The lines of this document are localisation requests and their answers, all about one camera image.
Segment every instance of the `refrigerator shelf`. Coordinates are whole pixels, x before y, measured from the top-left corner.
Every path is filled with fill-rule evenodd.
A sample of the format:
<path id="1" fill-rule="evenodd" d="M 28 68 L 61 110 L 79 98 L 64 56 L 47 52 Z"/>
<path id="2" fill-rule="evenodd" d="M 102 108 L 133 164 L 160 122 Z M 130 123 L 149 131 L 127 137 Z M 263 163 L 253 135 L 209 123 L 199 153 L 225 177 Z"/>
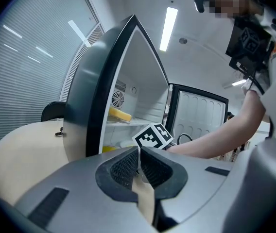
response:
<path id="1" fill-rule="evenodd" d="M 141 118 L 137 118 L 137 117 L 132 117 L 132 119 L 130 120 L 130 122 L 127 121 L 123 121 L 120 119 L 117 119 L 113 116 L 108 116 L 108 120 L 107 120 L 107 127 L 117 127 L 117 126 L 141 126 L 141 125 L 148 125 L 150 123 L 153 123 L 151 121 L 145 120 L 145 119 L 141 119 Z"/>

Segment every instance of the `ceiling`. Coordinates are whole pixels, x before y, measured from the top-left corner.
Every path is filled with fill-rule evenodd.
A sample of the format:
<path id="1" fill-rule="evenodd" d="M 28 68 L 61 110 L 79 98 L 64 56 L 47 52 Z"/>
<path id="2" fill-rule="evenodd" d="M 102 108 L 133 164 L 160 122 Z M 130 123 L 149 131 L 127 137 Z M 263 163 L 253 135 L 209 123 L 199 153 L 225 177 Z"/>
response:
<path id="1" fill-rule="evenodd" d="M 223 89 L 241 79 L 229 67 L 225 54 L 231 37 L 233 21 L 216 18 L 207 12 L 198 13 L 193 0 L 122 0 L 125 16 L 136 14 L 150 36 L 171 83 L 203 89 L 229 98 L 231 104 L 241 105 L 240 87 Z M 166 52 L 160 51 L 166 9 L 178 9 L 172 36 Z M 188 40 L 181 45 L 179 38 Z"/>

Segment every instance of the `table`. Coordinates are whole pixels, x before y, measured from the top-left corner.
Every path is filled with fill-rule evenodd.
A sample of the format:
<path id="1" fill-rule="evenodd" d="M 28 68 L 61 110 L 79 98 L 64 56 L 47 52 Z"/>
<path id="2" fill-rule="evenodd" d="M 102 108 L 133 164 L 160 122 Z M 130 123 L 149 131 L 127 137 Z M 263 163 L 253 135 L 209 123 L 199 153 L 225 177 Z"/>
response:
<path id="1" fill-rule="evenodd" d="M 33 185 L 68 163 L 60 131 L 63 121 L 37 122 L 0 141 L 0 198 L 14 205 Z"/>

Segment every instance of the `yellow sponge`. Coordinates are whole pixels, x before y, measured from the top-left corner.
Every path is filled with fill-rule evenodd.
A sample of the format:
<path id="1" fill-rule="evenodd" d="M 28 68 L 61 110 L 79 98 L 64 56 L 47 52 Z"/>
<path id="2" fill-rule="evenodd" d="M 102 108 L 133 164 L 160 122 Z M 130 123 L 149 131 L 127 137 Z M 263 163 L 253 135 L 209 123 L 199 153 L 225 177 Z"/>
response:
<path id="1" fill-rule="evenodd" d="M 120 111 L 112 106 L 110 106 L 110 108 L 109 108 L 109 115 L 117 117 L 117 118 L 125 120 L 125 121 L 128 121 L 128 122 L 132 119 L 131 115 L 129 115 L 123 111 Z"/>

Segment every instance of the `fluorescent light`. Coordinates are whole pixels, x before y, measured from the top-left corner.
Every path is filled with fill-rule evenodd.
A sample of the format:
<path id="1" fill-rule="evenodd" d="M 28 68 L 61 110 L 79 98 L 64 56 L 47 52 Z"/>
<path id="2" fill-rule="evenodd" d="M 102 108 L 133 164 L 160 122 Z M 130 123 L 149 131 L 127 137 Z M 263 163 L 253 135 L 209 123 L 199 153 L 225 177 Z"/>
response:
<path id="1" fill-rule="evenodd" d="M 12 47 L 10 47 L 10 46 L 6 45 L 6 44 L 4 44 L 4 46 L 6 46 L 6 47 L 8 47 L 9 49 L 12 49 L 12 50 L 14 50 L 14 51 L 18 52 L 18 50 L 17 50 L 17 49 L 14 49 L 14 48 L 12 48 Z"/>
<path id="2" fill-rule="evenodd" d="M 178 10 L 168 7 L 166 12 L 164 30 L 161 40 L 161 45 L 159 47 L 160 50 L 166 51 L 169 39 L 171 38 L 173 26 L 176 21 Z"/>
<path id="3" fill-rule="evenodd" d="M 239 84 L 242 84 L 242 83 L 246 83 L 246 80 L 240 80 L 240 81 L 234 82 L 234 83 L 232 83 L 232 85 L 236 86 L 236 85 L 239 85 Z"/>
<path id="4" fill-rule="evenodd" d="M 14 35 L 17 35 L 19 38 L 22 38 L 22 36 L 18 33 L 16 33 L 14 30 L 10 29 L 9 27 L 3 25 L 5 29 L 7 29 L 9 32 L 13 33 Z"/>
<path id="5" fill-rule="evenodd" d="M 80 37 L 82 41 L 85 41 L 86 37 L 82 33 L 82 31 L 76 26 L 73 20 L 69 21 L 68 24 L 72 27 L 72 29 L 76 32 L 76 34 Z"/>
<path id="6" fill-rule="evenodd" d="M 34 61 L 36 61 L 36 62 L 38 62 L 38 63 L 41 63 L 41 62 L 39 62 L 38 60 L 36 60 L 36 59 L 34 59 L 34 58 L 31 58 L 30 56 L 28 56 L 28 58 L 29 58 L 29 59 L 32 59 L 32 60 L 34 60 Z"/>
<path id="7" fill-rule="evenodd" d="M 49 53 L 46 53 L 44 50 L 42 50 L 41 48 L 39 47 L 35 47 L 36 49 L 38 49 L 39 51 L 41 51 L 42 53 L 46 54 L 47 56 L 53 58 Z"/>

